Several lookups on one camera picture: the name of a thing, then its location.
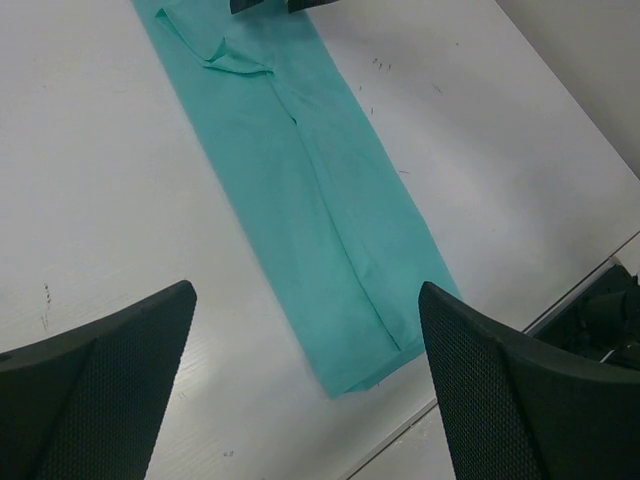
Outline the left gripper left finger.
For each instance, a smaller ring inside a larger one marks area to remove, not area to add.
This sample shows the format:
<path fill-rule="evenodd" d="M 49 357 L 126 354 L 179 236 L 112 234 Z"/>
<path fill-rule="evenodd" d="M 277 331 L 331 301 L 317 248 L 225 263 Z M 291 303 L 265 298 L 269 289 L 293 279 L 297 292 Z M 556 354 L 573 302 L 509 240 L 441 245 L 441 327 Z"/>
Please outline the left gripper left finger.
<path fill-rule="evenodd" d="M 144 478 L 196 302 L 182 280 L 3 353 L 2 478 Z"/>

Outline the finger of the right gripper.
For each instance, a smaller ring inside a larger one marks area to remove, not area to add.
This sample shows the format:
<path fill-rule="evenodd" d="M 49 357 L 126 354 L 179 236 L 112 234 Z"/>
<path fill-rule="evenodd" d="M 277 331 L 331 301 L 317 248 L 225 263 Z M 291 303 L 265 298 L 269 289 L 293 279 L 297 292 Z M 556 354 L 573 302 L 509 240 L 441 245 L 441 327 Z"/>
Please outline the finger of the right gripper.
<path fill-rule="evenodd" d="M 310 8 L 316 8 L 337 2 L 338 0 L 287 0 L 289 13 L 295 13 Z"/>
<path fill-rule="evenodd" d="M 230 0 L 229 8 L 232 14 L 239 14 L 255 8 L 259 11 L 272 12 L 280 9 L 280 2 L 276 0 Z"/>

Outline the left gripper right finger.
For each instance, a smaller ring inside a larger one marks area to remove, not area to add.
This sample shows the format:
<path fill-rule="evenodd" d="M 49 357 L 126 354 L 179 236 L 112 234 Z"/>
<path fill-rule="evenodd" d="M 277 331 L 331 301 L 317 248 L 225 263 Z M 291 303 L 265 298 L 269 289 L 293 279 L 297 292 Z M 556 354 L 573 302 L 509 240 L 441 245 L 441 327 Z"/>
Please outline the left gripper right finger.
<path fill-rule="evenodd" d="M 514 330 L 432 282 L 418 304 L 456 478 L 638 478 L 638 372 Z"/>

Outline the teal t shirt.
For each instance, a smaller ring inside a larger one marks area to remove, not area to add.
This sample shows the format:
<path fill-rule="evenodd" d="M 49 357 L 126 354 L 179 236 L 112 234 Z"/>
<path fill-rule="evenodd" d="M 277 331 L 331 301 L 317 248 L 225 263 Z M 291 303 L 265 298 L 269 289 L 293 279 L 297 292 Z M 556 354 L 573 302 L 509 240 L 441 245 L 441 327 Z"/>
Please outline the teal t shirt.
<path fill-rule="evenodd" d="M 422 284 L 457 286 L 308 15 L 134 7 L 325 393 L 421 355 Z"/>

